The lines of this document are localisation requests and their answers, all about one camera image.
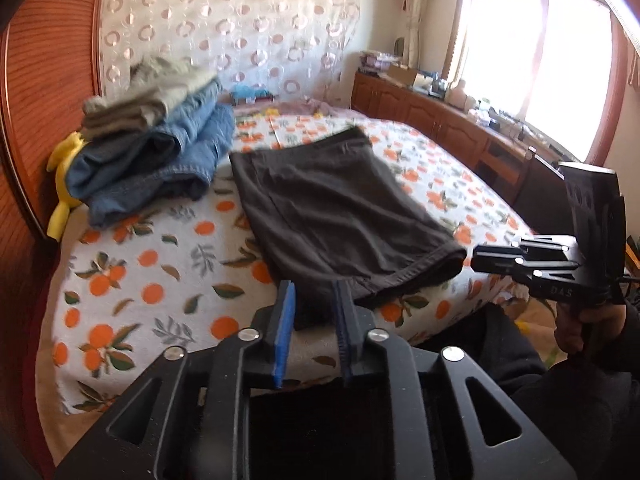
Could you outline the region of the person's right forearm black sleeve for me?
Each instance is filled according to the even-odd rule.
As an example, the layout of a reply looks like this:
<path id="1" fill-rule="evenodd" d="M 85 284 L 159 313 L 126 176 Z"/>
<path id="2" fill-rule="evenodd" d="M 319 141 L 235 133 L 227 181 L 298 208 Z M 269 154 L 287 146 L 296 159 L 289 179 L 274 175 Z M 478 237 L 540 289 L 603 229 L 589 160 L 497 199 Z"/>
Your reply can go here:
<path id="1" fill-rule="evenodd" d="M 639 477 L 639 310 L 614 339 L 567 359 L 513 400 L 579 479 Z"/>

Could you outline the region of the person's right hand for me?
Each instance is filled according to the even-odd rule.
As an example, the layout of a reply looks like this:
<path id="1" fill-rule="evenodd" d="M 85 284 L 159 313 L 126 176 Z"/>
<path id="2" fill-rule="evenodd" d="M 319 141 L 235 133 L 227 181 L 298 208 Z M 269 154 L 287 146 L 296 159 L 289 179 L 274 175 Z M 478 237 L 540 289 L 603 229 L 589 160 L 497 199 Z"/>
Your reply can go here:
<path id="1" fill-rule="evenodd" d="M 576 304 L 559 302 L 556 305 L 554 338 L 563 352 L 574 354 L 616 338 L 625 322 L 626 307 L 623 304 L 578 308 Z"/>

